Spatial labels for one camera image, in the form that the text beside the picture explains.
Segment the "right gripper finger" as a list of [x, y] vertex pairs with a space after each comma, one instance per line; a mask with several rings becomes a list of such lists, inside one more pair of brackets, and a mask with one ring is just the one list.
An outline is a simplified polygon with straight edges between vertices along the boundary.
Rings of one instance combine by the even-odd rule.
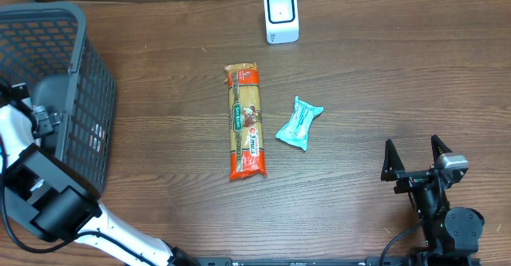
[[440, 139], [440, 137], [434, 134], [431, 137], [431, 148], [433, 153], [434, 163], [439, 161], [439, 158], [447, 153], [452, 153], [452, 150], [446, 146], [446, 144]]
[[381, 178], [400, 178], [406, 172], [404, 165], [391, 139], [385, 144], [385, 156]]

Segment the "teal snack packet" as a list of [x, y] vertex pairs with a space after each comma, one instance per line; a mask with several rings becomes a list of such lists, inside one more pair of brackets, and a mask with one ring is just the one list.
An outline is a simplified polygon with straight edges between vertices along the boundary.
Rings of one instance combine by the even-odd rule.
[[291, 117], [288, 123], [277, 132], [275, 137], [289, 145], [306, 151], [311, 124], [323, 111], [323, 107], [310, 105], [300, 100], [298, 96], [295, 96]]

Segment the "orange spaghetti packet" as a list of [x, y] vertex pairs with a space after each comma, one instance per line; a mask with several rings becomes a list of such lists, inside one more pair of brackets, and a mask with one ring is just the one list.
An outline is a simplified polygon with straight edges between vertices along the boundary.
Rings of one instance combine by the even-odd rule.
[[266, 175], [259, 71], [254, 62], [224, 67], [228, 84], [230, 179]]

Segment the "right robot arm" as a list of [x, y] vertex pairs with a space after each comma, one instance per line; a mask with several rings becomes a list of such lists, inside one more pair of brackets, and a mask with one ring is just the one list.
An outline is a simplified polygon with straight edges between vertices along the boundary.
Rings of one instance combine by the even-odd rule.
[[[472, 208], [452, 208], [446, 190], [466, 175], [469, 162], [453, 152], [436, 135], [431, 137], [434, 163], [426, 170], [407, 172], [392, 140], [385, 145], [381, 180], [394, 181], [396, 194], [406, 193], [419, 222], [398, 234], [382, 250], [380, 265], [479, 265], [471, 256], [479, 249], [484, 217]], [[404, 236], [421, 229], [426, 245], [415, 247], [403, 258], [386, 254]]]

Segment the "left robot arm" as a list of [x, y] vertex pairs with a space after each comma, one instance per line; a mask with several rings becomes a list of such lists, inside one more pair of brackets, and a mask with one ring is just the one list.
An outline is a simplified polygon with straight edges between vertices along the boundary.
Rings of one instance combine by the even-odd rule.
[[1, 81], [1, 220], [20, 249], [43, 254], [76, 242], [127, 265], [198, 263], [112, 214], [84, 177], [45, 153], [28, 98], [23, 86]]

